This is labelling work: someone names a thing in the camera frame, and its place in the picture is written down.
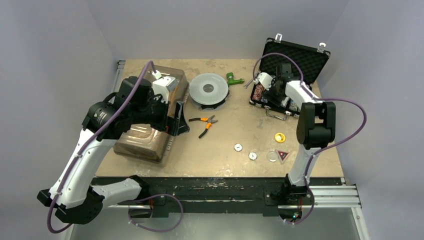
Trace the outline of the yellow dealer button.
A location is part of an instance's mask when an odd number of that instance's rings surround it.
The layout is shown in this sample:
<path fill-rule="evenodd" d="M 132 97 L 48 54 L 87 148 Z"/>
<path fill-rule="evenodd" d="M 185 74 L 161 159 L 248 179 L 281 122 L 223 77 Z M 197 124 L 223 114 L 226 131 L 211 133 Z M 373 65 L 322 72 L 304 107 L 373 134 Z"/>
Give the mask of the yellow dealer button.
<path fill-rule="evenodd" d="M 286 141 L 286 136 L 283 133 L 278 132 L 274 135 L 274 140 L 278 143 L 284 143 Z"/>

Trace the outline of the red triangle token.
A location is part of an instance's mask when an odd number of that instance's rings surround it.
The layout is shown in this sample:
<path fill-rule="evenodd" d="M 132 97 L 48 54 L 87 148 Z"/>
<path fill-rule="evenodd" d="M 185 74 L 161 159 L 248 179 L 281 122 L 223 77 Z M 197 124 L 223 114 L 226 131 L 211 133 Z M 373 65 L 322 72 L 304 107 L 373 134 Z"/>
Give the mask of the red triangle token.
<path fill-rule="evenodd" d="M 288 156 L 289 156 L 289 152 L 287 152 L 287 151 L 282 151 L 282 150 L 276 150 L 275 151 L 276 153 L 277 153 L 277 155 L 278 155 L 278 160 L 279 160 L 279 162 L 281 163 L 281 164 L 284 164 L 285 163 L 285 161 L 286 161 L 286 159 L 288 158 Z"/>

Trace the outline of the clear round disc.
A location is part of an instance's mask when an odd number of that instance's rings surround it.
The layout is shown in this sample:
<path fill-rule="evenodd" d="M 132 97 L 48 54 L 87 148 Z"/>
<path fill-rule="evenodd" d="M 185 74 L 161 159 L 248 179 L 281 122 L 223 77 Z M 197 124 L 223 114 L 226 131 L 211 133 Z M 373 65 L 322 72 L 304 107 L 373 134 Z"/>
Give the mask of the clear round disc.
<path fill-rule="evenodd" d="M 270 162 L 276 162 L 279 159 L 279 155 L 275 151 L 269 151 L 266 157 Z"/>

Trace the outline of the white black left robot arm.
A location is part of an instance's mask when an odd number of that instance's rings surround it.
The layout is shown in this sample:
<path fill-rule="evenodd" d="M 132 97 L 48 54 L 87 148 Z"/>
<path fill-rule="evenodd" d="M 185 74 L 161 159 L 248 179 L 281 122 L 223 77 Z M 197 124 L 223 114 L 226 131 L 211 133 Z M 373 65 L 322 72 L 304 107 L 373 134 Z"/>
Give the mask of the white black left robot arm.
<path fill-rule="evenodd" d="M 178 88 L 179 81 L 171 76 L 153 82 L 136 76 L 124 79 L 117 92 L 89 108 L 65 170 L 37 199 L 61 222 L 78 225 L 91 222 L 102 209 L 118 203 L 146 203 L 149 185 L 140 177 L 107 185 L 92 185 L 92 179 L 106 154 L 132 125 L 146 124 L 171 136 L 190 130 L 182 101 L 174 102 L 174 114 L 169 115 L 169 96 Z"/>

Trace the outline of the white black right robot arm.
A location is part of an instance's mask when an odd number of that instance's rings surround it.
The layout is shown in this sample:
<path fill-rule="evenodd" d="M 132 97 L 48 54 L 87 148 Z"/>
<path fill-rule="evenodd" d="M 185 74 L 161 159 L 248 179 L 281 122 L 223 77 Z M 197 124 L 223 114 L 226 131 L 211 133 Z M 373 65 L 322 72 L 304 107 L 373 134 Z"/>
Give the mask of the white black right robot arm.
<path fill-rule="evenodd" d="M 292 204 L 300 198 L 298 187 L 309 183 L 309 175 L 319 156 L 317 151 L 326 148 L 335 139 L 336 105 L 332 101 L 320 100 L 307 84 L 295 80 L 292 67 L 287 63 L 275 68 L 269 90 L 277 96 L 290 98 L 300 109 L 296 127 L 299 150 L 287 174 L 289 185 L 280 191 L 282 200 Z"/>

